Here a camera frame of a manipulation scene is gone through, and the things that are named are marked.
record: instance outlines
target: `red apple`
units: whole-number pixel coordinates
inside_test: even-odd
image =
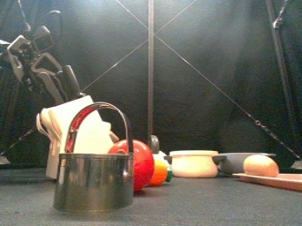
[[[110,154],[127,154],[126,139],[118,141],[109,150]],[[149,145],[134,139],[134,172],[135,172],[135,192],[142,190],[152,180],[156,171],[156,160]]]

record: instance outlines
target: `white ceramic pot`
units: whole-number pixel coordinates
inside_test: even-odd
[[[188,150],[173,151],[173,173],[176,177],[216,177],[218,166],[213,162],[213,156],[218,151]]]

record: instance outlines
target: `metal pole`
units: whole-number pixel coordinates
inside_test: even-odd
[[[273,40],[276,45],[276,51],[277,51],[277,62],[278,62],[281,81],[282,81],[284,92],[285,92],[286,105],[288,105],[288,116],[289,116],[290,130],[292,130],[292,135],[294,140],[294,148],[301,153],[301,146],[300,146],[301,138],[300,138],[300,131],[297,126],[297,112],[294,107],[293,94],[290,92],[292,90],[290,90],[290,84],[289,84],[288,67],[286,67],[286,60],[285,60],[282,44],[281,44],[280,30],[274,28],[276,11],[274,11],[272,0],[268,0],[268,14],[269,14],[269,22],[272,27],[272,35],[273,35]]]
[[[154,0],[149,0],[149,96],[147,96],[147,137],[154,134]]]

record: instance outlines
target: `egg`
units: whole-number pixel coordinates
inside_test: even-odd
[[[249,175],[261,177],[277,177],[280,172],[276,161],[262,154],[253,154],[245,159],[244,170]]]

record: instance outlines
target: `metal bucket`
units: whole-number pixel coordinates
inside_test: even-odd
[[[79,126],[97,109],[114,109],[126,124],[129,154],[74,154]],[[69,129],[66,153],[59,155],[54,207],[67,212],[103,212],[133,204],[134,141],[123,112],[97,102],[77,114]]]

